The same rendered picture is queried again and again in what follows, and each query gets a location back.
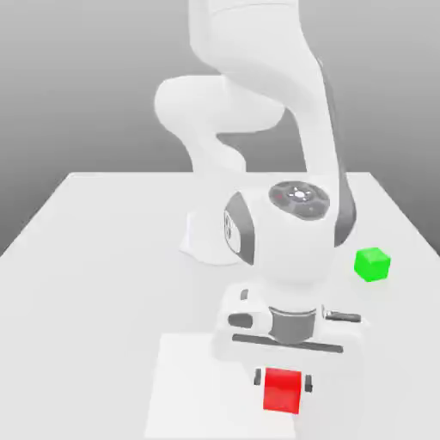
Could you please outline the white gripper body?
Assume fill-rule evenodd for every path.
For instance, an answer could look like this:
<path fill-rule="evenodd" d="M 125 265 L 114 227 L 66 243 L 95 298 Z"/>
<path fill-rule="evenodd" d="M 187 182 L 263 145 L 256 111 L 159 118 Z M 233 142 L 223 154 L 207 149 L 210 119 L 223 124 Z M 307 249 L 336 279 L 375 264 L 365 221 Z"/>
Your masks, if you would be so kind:
<path fill-rule="evenodd" d="M 212 350 L 222 361 L 249 367 L 297 370 L 310 375 L 352 375 L 362 369 L 362 327 L 351 322 L 322 322 L 314 336 L 283 345 L 269 336 L 238 330 L 214 333 Z"/>

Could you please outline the small red cube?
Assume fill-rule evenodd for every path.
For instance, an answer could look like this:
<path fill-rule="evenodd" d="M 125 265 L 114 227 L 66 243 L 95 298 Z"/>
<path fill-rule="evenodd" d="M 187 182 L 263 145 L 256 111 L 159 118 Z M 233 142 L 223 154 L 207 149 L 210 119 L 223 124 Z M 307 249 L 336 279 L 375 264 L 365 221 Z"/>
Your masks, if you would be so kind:
<path fill-rule="evenodd" d="M 301 371 L 267 368 L 264 381 L 263 409 L 298 415 L 302 385 Z"/>

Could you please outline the small green cube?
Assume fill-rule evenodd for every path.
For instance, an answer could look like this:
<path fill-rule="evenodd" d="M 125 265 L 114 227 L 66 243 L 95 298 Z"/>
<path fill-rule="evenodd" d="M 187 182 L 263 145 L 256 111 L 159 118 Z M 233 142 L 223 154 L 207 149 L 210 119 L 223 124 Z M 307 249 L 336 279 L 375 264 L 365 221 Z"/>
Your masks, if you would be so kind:
<path fill-rule="evenodd" d="M 356 252 L 354 272 L 365 282 L 375 282 L 388 277 L 391 257 L 378 247 L 362 248 Z"/>

